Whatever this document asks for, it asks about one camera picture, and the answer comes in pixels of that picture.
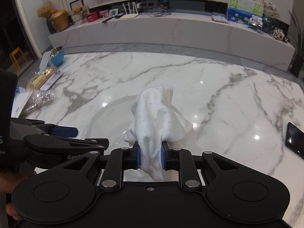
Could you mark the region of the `person's left hand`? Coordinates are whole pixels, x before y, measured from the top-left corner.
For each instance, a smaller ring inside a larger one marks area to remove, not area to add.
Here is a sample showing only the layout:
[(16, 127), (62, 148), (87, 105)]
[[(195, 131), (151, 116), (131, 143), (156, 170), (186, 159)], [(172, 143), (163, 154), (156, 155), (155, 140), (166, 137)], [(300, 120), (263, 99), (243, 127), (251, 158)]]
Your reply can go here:
[(17, 221), (20, 219), (12, 202), (7, 203), (6, 194), (11, 194), (19, 183), (36, 174), (35, 170), (29, 175), (1, 173), (1, 227), (9, 227), (8, 216)]

